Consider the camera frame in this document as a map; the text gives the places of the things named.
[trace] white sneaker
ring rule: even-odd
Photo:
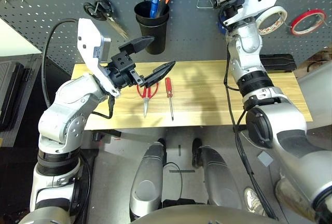
[[[252,188],[248,187],[244,190],[244,202],[249,212],[266,216],[264,208],[256,192]]]

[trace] wooden tabletop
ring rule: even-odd
[[[136,71],[147,76],[162,63],[136,63]],[[121,129],[140,127],[177,127],[189,125],[231,124],[226,90],[223,85],[226,61],[177,62],[168,76],[172,81],[174,121],[171,119],[169,100],[166,97],[164,80],[159,82],[156,95],[149,101],[147,115],[143,116],[143,100],[136,86],[121,90],[120,98],[115,100],[112,119],[91,114],[86,130]],[[85,64],[76,64],[72,79],[89,72]],[[280,87],[285,95],[312,121],[300,87],[293,73],[269,73],[273,84]],[[229,85],[236,87],[231,75]],[[232,110],[235,119],[243,111],[242,96],[230,90]],[[107,101],[102,102],[95,111],[108,115]]]

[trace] scissors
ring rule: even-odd
[[[137,92],[142,97],[143,102],[144,102],[144,105],[143,105],[144,118],[145,118],[146,113],[147,113],[147,107],[148,107],[148,104],[149,104],[149,100],[157,93],[158,87],[159,87],[159,84],[157,82],[156,83],[156,90],[154,91],[153,94],[151,94],[151,87],[149,87],[149,88],[144,87],[143,94],[141,94],[140,86],[137,85]]]

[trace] tool holder cup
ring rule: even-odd
[[[155,40],[145,48],[149,54],[161,54],[165,50],[166,45],[166,29],[169,18],[169,6],[158,18],[150,18],[151,1],[143,1],[138,3],[134,11],[136,13],[136,21],[141,28],[142,36],[153,36]]]

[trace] gray floor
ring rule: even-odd
[[[92,196],[89,205],[88,223],[129,223],[129,195],[141,158],[149,144],[163,137],[167,141],[168,162],[177,163],[181,170],[193,170],[191,166],[191,144],[195,137],[211,145],[225,159],[230,167],[240,193],[251,186],[250,179],[234,145],[234,133],[229,125],[221,127],[177,127],[125,129],[121,138],[112,138],[110,144],[101,143],[96,159]],[[309,140],[321,147],[332,149],[330,127],[308,131]],[[255,177],[273,207],[281,223],[311,223],[286,207],[278,205],[273,193],[273,185],[279,179],[279,165],[273,161],[269,169],[257,156],[262,152],[241,137]],[[178,199],[180,177],[170,173],[176,168],[164,168],[163,199]],[[204,186],[203,169],[183,174],[182,198],[191,198],[205,203],[208,195]]]

